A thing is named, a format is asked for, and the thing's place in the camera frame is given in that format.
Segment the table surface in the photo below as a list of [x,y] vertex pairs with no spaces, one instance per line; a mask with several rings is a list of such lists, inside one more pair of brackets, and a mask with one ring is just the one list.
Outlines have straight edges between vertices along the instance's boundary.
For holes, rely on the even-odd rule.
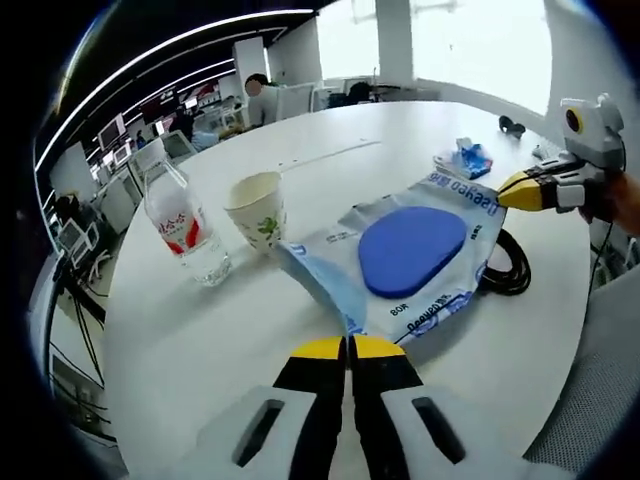
[[[270,385],[301,343],[341,335],[309,294],[251,251],[222,205],[231,185],[283,171],[291,241],[335,223],[359,202],[401,191],[433,170],[433,155],[469,136],[494,158],[480,183],[497,188],[535,163],[540,141],[498,130],[497,117],[456,103],[398,102],[325,110],[248,132],[181,165],[231,253],[217,288],[192,281],[141,207],[124,239],[105,331],[109,413],[131,473],[194,447],[198,431],[257,384]],[[587,225],[575,212],[509,211],[505,228],[532,268],[520,296],[489,294],[417,340],[408,354],[427,384],[477,405],[523,454],[567,379],[586,310]],[[333,478],[368,478],[350,395]]]

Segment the blue foam pad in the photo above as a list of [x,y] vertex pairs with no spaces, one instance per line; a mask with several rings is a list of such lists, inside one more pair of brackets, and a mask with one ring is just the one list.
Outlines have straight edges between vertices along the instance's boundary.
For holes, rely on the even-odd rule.
[[426,207],[396,210],[360,238],[364,283],[380,297],[410,297],[455,257],[466,236],[466,224],[453,213]]

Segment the paper cup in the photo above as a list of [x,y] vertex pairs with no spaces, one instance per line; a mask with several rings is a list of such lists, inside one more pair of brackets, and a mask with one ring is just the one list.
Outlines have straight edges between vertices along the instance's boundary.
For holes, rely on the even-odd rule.
[[262,253],[271,253],[287,221],[280,179],[277,172],[263,172],[241,180],[225,207],[244,238]]

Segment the plastic bottle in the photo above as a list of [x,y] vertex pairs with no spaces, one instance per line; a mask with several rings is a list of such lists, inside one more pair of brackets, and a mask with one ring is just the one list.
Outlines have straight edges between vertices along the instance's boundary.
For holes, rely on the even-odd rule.
[[145,210],[171,252],[198,282],[222,282],[231,261],[189,188],[187,175],[162,159],[147,170],[144,184]]

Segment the bottle label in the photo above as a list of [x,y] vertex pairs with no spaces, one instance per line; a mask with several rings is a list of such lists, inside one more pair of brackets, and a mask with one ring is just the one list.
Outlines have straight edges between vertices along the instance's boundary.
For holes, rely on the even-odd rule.
[[210,236],[200,209],[198,215],[183,211],[163,220],[158,226],[158,232],[176,255],[187,253]]

